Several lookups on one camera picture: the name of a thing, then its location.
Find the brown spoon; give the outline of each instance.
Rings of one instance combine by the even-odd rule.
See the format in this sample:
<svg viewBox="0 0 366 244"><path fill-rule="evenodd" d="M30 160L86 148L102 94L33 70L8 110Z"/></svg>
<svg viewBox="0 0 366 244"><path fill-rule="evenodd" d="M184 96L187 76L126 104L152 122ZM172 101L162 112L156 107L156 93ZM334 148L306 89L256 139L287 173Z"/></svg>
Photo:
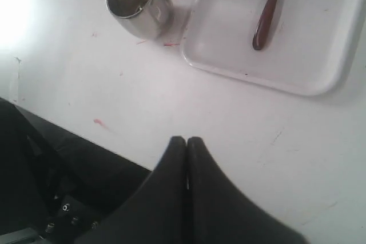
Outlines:
<svg viewBox="0 0 366 244"><path fill-rule="evenodd" d="M261 18L259 19L257 30L253 38L253 48L257 51L262 50L267 42L276 5L277 0L267 0Z"/></svg>

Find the red stain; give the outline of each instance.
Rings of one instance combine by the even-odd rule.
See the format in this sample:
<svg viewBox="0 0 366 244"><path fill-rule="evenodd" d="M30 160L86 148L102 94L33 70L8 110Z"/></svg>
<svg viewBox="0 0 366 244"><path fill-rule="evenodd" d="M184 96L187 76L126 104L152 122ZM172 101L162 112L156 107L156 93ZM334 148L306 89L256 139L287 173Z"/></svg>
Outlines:
<svg viewBox="0 0 366 244"><path fill-rule="evenodd" d="M93 120L95 124L99 124L101 125L104 129L108 129L108 127L103 123L103 121L101 121L100 119L94 119Z"/></svg>
<svg viewBox="0 0 366 244"><path fill-rule="evenodd" d="M179 46L180 43L164 43L164 47Z"/></svg>

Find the white table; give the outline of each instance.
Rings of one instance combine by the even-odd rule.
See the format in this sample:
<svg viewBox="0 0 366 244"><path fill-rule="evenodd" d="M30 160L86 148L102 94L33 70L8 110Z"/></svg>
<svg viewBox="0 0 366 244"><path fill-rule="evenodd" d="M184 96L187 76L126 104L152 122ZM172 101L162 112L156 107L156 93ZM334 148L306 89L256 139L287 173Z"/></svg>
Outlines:
<svg viewBox="0 0 366 244"><path fill-rule="evenodd" d="M201 136L248 197L311 243L365 243L366 30L348 77L304 98L139 43L105 0L1 1L0 97L150 169L171 136Z"/></svg>

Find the stainless steel cup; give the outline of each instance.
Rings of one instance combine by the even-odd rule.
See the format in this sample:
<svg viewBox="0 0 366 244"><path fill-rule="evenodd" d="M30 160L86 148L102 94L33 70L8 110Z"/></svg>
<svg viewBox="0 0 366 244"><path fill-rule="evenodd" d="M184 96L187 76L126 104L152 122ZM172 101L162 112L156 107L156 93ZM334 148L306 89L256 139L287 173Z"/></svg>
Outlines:
<svg viewBox="0 0 366 244"><path fill-rule="evenodd" d="M174 18L172 0L107 0L115 19L142 39L157 38Z"/></svg>

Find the bright light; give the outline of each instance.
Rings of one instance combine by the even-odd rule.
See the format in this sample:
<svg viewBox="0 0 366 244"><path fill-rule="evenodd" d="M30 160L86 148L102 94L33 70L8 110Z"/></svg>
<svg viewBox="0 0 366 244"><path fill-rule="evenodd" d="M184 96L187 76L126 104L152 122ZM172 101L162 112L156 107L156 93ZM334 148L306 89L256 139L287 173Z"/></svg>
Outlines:
<svg viewBox="0 0 366 244"><path fill-rule="evenodd" d="M29 27L32 0L0 0L0 47L11 47Z"/></svg>

